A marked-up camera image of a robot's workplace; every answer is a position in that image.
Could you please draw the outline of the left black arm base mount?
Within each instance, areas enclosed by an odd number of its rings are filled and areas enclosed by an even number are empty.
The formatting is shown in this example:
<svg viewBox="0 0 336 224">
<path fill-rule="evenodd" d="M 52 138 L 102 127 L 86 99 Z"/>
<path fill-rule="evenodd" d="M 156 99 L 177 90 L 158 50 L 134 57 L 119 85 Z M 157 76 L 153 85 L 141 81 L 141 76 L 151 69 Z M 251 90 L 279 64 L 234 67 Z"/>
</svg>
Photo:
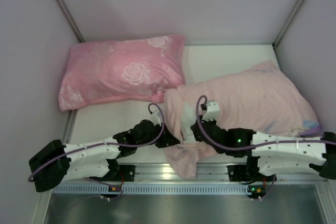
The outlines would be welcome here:
<svg viewBox="0 0 336 224">
<path fill-rule="evenodd" d="M 120 169 L 114 177 L 117 182 L 133 182 L 135 177 L 134 165 L 120 165 Z"/>
</svg>

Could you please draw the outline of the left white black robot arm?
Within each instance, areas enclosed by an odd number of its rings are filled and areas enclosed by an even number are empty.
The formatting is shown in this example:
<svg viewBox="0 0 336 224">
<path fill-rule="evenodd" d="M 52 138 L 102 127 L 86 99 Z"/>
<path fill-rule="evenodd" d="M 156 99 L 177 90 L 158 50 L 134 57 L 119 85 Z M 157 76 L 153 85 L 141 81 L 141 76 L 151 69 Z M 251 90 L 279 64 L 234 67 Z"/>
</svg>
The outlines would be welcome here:
<svg viewBox="0 0 336 224">
<path fill-rule="evenodd" d="M 109 182 L 122 177 L 118 159 L 135 154 L 140 147 L 166 148 L 177 144 L 179 140 L 165 123 L 150 120 L 96 142 L 63 144 L 53 140 L 29 160 L 28 181 L 34 183 L 39 193 L 76 179 Z"/>
</svg>

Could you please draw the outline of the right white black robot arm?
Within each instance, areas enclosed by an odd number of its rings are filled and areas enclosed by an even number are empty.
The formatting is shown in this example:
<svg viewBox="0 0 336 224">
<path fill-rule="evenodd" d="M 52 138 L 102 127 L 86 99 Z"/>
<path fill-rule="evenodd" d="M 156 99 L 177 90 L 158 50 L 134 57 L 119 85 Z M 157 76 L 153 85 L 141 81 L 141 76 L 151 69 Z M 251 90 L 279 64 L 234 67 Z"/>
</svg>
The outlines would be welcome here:
<svg viewBox="0 0 336 224">
<path fill-rule="evenodd" d="M 191 130 L 198 142 L 215 152 L 246 158 L 249 180 L 287 173 L 312 173 L 335 179 L 335 133 L 322 136 L 277 136 L 250 129 L 221 129 L 215 121 L 198 120 Z"/>
</svg>

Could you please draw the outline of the white pillow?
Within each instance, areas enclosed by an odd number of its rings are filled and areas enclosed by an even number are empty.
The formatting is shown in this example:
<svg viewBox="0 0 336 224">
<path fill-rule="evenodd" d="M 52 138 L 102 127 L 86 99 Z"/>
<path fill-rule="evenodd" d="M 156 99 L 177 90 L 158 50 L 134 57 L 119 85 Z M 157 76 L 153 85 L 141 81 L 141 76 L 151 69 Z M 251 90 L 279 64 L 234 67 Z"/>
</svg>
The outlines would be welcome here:
<svg viewBox="0 0 336 224">
<path fill-rule="evenodd" d="M 184 102 L 181 114 L 181 135 L 184 144 L 196 144 L 191 127 L 196 123 L 196 111 L 187 102 Z"/>
</svg>

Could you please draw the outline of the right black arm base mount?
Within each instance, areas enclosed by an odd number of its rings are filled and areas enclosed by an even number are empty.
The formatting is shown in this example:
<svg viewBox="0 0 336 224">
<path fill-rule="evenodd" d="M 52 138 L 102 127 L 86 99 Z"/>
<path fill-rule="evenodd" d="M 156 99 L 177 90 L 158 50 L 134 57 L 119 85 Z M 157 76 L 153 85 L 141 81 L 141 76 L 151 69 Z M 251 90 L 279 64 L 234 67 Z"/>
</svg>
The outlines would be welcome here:
<svg viewBox="0 0 336 224">
<path fill-rule="evenodd" d="M 239 182 L 242 185 L 255 183 L 254 177 L 247 174 L 246 165 L 229 165 L 227 166 L 230 182 Z"/>
</svg>

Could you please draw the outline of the purple princess print pillowcase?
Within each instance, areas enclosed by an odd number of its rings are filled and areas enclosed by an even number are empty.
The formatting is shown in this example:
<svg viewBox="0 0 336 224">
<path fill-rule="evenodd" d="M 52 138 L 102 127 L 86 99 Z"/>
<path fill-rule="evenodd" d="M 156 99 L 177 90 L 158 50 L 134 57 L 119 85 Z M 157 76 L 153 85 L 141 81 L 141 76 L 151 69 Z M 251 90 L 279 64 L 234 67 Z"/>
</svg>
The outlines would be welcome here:
<svg viewBox="0 0 336 224">
<path fill-rule="evenodd" d="M 183 179 L 195 178 L 197 162 L 217 154 L 204 142 L 186 142 L 182 133 L 183 109 L 195 113 L 202 95 L 218 103 L 216 121 L 222 129 L 298 136 L 321 128 L 311 105 L 272 61 L 241 73 L 169 89 L 165 93 L 165 124 L 180 144 L 164 151 L 167 162 Z"/>
</svg>

